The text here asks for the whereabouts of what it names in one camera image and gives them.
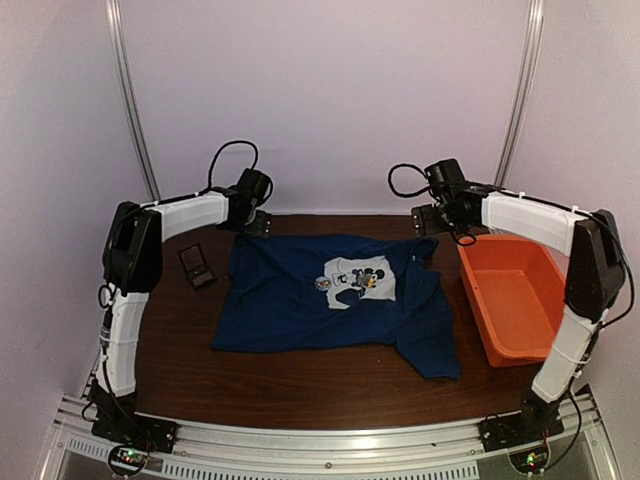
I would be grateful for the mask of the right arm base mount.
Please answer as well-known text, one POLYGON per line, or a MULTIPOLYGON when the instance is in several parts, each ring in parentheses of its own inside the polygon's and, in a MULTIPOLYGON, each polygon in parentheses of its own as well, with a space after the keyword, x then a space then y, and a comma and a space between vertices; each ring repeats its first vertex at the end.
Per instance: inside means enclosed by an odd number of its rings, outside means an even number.
POLYGON ((507 415, 492 414, 478 424, 481 442, 485 452, 511 449, 564 432, 562 421, 552 419, 544 426, 531 426, 524 421, 521 413, 507 415))

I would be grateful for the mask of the navy white clothing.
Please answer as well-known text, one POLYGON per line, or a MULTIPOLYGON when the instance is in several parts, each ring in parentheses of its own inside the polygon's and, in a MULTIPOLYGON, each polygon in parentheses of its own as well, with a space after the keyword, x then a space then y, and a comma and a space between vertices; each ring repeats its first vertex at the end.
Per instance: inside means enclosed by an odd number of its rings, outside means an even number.
POLYGON ((459 379, 454 315, 425 265, 435 239, 273 236, 237 242, 214 350, 279 353, 381 344, 425 379, 459 379), (377 277, 377 286, 366 281, 377 277), (326 277, 331 287, 315 287, 326 277))

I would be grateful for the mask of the black brooch display box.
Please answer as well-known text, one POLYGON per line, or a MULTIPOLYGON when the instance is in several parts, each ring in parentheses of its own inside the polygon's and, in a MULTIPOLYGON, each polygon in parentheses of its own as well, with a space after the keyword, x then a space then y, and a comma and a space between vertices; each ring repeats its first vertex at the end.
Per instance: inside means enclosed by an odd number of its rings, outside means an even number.
POLYGON ((193 290, 199 290, 217 281, 217 276, 209 266, 200 244, 180 250, 178 256, 186 280, 193 290))

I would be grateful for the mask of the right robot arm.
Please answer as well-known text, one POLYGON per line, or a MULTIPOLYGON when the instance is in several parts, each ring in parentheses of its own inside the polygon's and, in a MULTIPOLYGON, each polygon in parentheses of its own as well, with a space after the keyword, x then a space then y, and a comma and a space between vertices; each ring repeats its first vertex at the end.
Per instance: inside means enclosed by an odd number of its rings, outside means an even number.
POLYGON ((433 201, 413 208, 415 230, 457 243, 490 365, 541 365, 519 412, 482 422, 481 433, 504 445, 561 432, 559 404, 632 282, 614 216, 472 182, 454 159, 421 174, 433 201))

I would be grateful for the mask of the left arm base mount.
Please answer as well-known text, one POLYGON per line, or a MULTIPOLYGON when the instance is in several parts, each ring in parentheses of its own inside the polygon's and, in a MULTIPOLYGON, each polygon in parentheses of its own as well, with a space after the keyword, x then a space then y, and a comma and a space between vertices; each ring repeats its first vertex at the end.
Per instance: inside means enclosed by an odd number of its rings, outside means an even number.
POLYGON ((133 420, 125 417, 112 420, 99 414, 91 427, 91 433, 96 437, 160 453, 173 452, 177 430, 176 422, 140 415, 135 415, 133 420))

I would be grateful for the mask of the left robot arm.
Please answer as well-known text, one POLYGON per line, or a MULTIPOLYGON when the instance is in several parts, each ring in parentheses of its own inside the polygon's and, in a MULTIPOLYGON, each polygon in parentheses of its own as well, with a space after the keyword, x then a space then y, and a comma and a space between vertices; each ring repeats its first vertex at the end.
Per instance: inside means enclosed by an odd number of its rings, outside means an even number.
POLYGON ((161 201, 118 205, 102 255, 104 311, 100 357, 90 400, 97 407, 97 429, 123 444, 150 436, 135 415, 135 361, 142 317, 163 274, 165 241, 203 227, 266 237, 270 216, 262 210, 273 192, 272 179, 255 168, 243 171, 230 187, 161 201))

